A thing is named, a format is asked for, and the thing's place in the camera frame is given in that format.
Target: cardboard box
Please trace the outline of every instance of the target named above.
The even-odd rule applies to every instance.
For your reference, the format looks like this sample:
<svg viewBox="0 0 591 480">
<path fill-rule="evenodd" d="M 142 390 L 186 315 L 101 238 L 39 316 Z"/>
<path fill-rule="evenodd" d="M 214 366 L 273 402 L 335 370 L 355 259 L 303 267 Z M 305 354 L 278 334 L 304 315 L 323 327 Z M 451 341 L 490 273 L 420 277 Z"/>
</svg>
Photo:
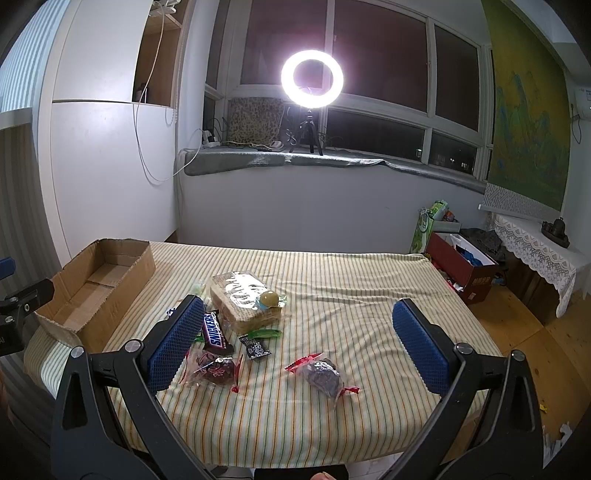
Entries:
<svg viewBox="0 0 591 480">
<path fill-rule="evenodd" d="M 149 242 L 97 240 L 52 278 L 56 292 L 37 310 L 39 323 L 65 345 L 102 352 L 154 271 Z"/>
<path fill-rule="evenodd" d="M 472 265 L 456 250 L 456 245 L 474 255 L 482 262 L 482 266 Z M 491 290 L 495 274 L 499 271 L 498 263 L 458 234 L 433 233 L 427 244 L 426 253 L 430 254 L 435 263 L 455 282 L 464 287 L 458 295 L 466 304 L 484 300 Z"/>
</svg>

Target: window sill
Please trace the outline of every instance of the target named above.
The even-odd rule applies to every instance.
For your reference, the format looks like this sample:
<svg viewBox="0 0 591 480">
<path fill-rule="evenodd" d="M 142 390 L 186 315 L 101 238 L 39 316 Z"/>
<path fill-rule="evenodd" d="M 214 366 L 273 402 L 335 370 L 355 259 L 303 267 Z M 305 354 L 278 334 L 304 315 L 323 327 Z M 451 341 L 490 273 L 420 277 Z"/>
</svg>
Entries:
<svg viewBox="0 0 591 480">
<path fill-rule="evenodd" d="M 193 158 L 193 155 L 193 152 L 188 152 L 185 155 L 185 161 L 189 161 Z M 185 167 L 184 172 L 193 177 L 250 167 L 281 167 L 287 164 L 340 168 L 383 165 L 403 173 L 445 181 L 478 193 L 484 194 L 486 186 L 484 181 L 446 168 L 438 168 L 401 158 L 379 157 L 333 149 L 324 150 L 324 156 L 321 157 L 312 155 L 307 149 L 303 148 L 293 153 L 288 153 L 287 150 L 283 152 L 263 152 L 253 148 L 204 148 L 194 161 Z"/>
</svg>

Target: white cabinet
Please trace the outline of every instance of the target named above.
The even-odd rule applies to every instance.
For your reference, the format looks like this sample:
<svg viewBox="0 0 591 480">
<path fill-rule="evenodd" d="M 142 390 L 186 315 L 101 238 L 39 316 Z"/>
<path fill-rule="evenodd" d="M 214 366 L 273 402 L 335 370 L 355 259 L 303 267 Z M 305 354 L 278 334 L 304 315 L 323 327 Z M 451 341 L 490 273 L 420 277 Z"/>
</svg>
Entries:
<svg viewBox="0 0 591 480">
<path fill-rule="evenodd" d="M 54 100 L 130 102 L 151 0 L 82 0 L 68 30 Z"/>
<path fill-rule="evenodd" d="M 153 105 L 139 110 L 145 162 L 159 179 L 173 174 L 173 113 Z M 147 180 L 131 104 L 54 103 L 51 158 L 61 227 L 72 257 L 98 238 L 163 241 L 175 230 L 173 181 Z"/>
</svg>

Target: bed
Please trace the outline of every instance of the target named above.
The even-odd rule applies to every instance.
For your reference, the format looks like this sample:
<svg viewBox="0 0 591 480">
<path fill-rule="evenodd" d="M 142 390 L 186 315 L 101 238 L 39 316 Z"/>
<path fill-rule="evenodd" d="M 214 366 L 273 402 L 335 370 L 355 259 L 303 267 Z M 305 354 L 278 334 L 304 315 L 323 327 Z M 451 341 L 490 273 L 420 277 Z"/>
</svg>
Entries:
<svg viewBox="0 0 591 480">
<path fill-rule="evenodd" d="M 392 328 L 392 307 L 412 298 L 454 342 L 500 355 L 461 299 L 421 255 L 320 254 L 152 243 L 156 272 L 105 350 L 143 338 L 199 280 L 250 270 L 287 296 L 281 339 L 267 340 L 262 362 L 243 362 L 240 393 L 185 385 L 184 364 L 158 393 L 173 425 L 206 464 L 293 468 L 349 463 L 399 452 L 435 408 Z M 242 348 L 227 330 L 229 341 Z M 39 328 L 25 352 L 28 375 L 54 397 L 70 349 Z M 296 359 L 326 352 L 361 388 L 336 408 L 284 371 Z M 111 396 L 131 445 L 142 448 L 118 390 Z M 471 413 L 484 401 L 479 393 Z"/>
</svg>

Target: landscape painting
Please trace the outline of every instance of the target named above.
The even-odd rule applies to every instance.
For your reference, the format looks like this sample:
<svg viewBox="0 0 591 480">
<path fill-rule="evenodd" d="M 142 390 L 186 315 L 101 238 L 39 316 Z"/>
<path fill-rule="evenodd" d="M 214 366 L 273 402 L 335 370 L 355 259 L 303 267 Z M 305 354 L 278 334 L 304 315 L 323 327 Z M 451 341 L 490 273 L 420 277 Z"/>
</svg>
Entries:
<svg viewBox="0 0 591 480">
<path fill-rule="evenodd" d="M 488 181 L 562 207 L 570 115 L 561 66 L 501 0 L 482 0 L 492 41 L 495 133 Z"/>
</svg>

